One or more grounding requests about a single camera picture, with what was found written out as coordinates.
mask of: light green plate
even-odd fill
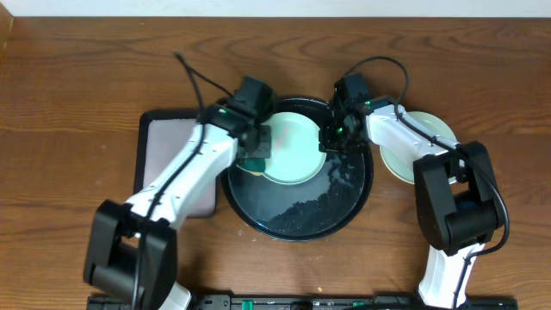
[[[427,129],[432,130],[433,132],[440,134],[444,138],[456,140],[454,132],[451,131],[451,128],[443,122],[441,119],[437,118],[434,115],[430,115],[425,112],[408,112],[414,120],[423,124]],[[390,152],[388,149],[381,146],[381,156],[382,161],[385,163],[387,168],[400,180],[407,182],[409,184],[414,184],[413,182],[413,171],[401,160],[399,160],[396,155]],[[449,179],[450,183],[455,182],[455,178],[451,177]]]
[[[315,176],[324,165],[319,151],[319,127],[304,115],[281,112],[264,125],[271,128],[272,147],[263,175],[270,181],[293,185]]]

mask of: wooden table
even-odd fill
[[[327,99],[357,60],[403,61],[406,107],[486,145],[511,213],[509,243],[477,260],[468,293],[549,307],[550,20],[17,18],[0,63],[0,308],[82,309],[96,293],[82,280],[90,222],[104,199],[132,194],[140,115],[196,106],[174,50],[230,89],[247,74]],[[362,72],[378,94],[402,87],[390,64]],[[201,89],[207,102],[221,96]],[[222,196],[212,219],[180,232],[179,282],[242,295],[413,292],[429,249],[413,187],[373,151],[371,195],[343,230],[275,241]]]

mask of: black plate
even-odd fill
[[[327,102],[288,98],[276,112],[295,112],[319,127],[331,118]],[[296,184],[274,183],[237,166],[220,176],[230,205],[247,223],[271,237],[306,241],[330,235],[346,226],[362,209],[373,182],[373,158],[364,153],[328,153],[321,171]]]

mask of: white background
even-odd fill
[[[0,0],[0,3],[13,16],[551,16],[551,0]]]

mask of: cable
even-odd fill
[[[183,58],[183,56],[181,54],[175,53],[175,56],[182,63],[182,65],[186,69],[186,72],[188,73],[189,80],[191,81],[191,83],[193,85],[193,88],[194,88],[194,91],[195,91],[195,95],[197,96],[197,102],[199,103],[199,116],[201,116],[204,113],[205,106],[203,104],[201,92],[199,91],[199,86],[197,85],[197,82],[195,81],[195,78],[194,78],[193,75],[195,74],[199,77],[202,77],[202,79],[204,79],[207,82],[209,82],[210,80],[207,79],[206,77],[203,77],[195,69],[193,69],[191,66],[189,66],[188,63],[185,61],[185,59]],[[197,142],[197,146],[192,151],[191,155],[189,155],[189,157],[182,163],[182,165],[180,165],[180,167],[178,167],[178,169],[176,169],[174,171],[174,173],[172,173],[172,175],[166,180],[166,182],[163,184],[163,186],[161,186],[161,188],[158,190],[158,192],[153,196],[152,204],[147,209],[147,214],[145,215],[145,217],[143,219],[144,227],[142,229],[141,237],[139,238],[138,256],[136,258],[136,270],[134,271],[134,285],[133,285],[133,294],[132,294],[132,309],[133,310],[138,310],[139,309],[139,304],[140,304],[140,301],[138,300],[138,298],[139,298],[139,284],[140,284],[140,280],[141,280],[141,266],[142,266],[142,263],[143,263],[143,260],[144,260],[144,258],[143,258],[143,256],[144,256],[143,251],[144,250],[143,249],[144,249],[144,246],[145,246],[145,238],[147,237],[147,233],[148,233],[147,223],[148,223],[149,219],[152,217],[153,210],[159,204],[159,202],[161,200],[161,197],[163,196],[166,189],[168,189],[168,187],[174,181],[174,179],[176,179],[176,177],[180,174],[180,172],[182,172],[185,169],[185,167],[189,164],[189,162],[191,162],[191,160],[194,158],[194,156],[197,153],[199,153],[199,151],[201,150],[201,146],[203,144],[204,139],[205,139],[205,124],[202,125],[201,137],[199,138],[199,141]]]
[[[490,187],[490,189],[492,190],[496,200],[498,201],[499,206],[503,209],[503,213],[504,213],[504,231],[503,231],[503,236],[501,237],[501,240],[495,246],[493,246],[489,249],[469,253],[464,258],[465,263],[463,264],[463,268],[461,269],[461,274],[460,274],[460,277],[459,277],[459,281],[457,282],[457,288],[454,292],[454,301],[453,301],[452,309],[456,309],[457,308],[457,298],[459,297],[459,292],[460,292],[461,287],[463,285],[463,281],[465,280],[465,275],[467,274],[468,265],[471,264],[471,259],[473,257],[478,257],[478,256],[494,253],[495,251],[501,249],[505,245],[505,243],[507,243],[507,239],[509,238],[509,232],[511,230],[511,223],[510,223],[510,220],[509,220],[509,212],[507,211],[507,207],[505,206],[505,202],[503,200],[503,197],[499,193],[496,184],[494,184],[493,180],[490,179],[490,177],[476,163],[471,161],[469,158],[467,158],[465,155],[463,155],[461,152],[457,151],[456,149],[454,149],[450,146],[447,146],[444,143],[438,141],[437,136],[434,136],[434,137],[429,136],[428,134],[426,134],[422,130],[416,128],[415,126],[413,126],[411,123],[409,123],[408,121],[406,121],[404,119],[403,113],[399,112],[399,110],[398,110],[398,106],[399,106],[400,101],[404,98],[404,95],[407,92],[407,89],[408,89],[409,84],[410,84],[410,77],[409,77],[409,74],[407,72],[406,67],[403,64],[401,64],[398,60],[393,59],[393,58],[388,57],[388,56],[374,56],[374,57],[369,57],[367,59],[364,59],[364,60],[358,62],[357,64],[353,65],[346,73],[344,73],[344,75],[345,76],[349,75],[352,71],[354,71],[360,65],[363,65],[363,64],[365,64],[369,61],[372,61],[372,60],[379,60],[379,59],[380,60],[387,60],[387,61],[390,61],[390,62],[396,64],[400,69],[402,69],[402,71],[404,72],[404,77],[406,78],[406,84],[404,86],[404,89],[400,92],[398,98],[396,99],[396,102],[394,103],[394,113],[396,114],[398,120],[403,122],[404,125],[406,125],[408,128],[410,128],[413,132],[415,132],[415,133],[419,134],[421,137],[427,139],[430,143],[432,143],[436,146],[440,146],[441,148],[447,150],[448,152],[453,154],[456,158],[458,158],[458,159],[462,160],[463,162],[465,162],[465,165],[470,166],[474,171],[476,171],[482,177],[484,182]]]

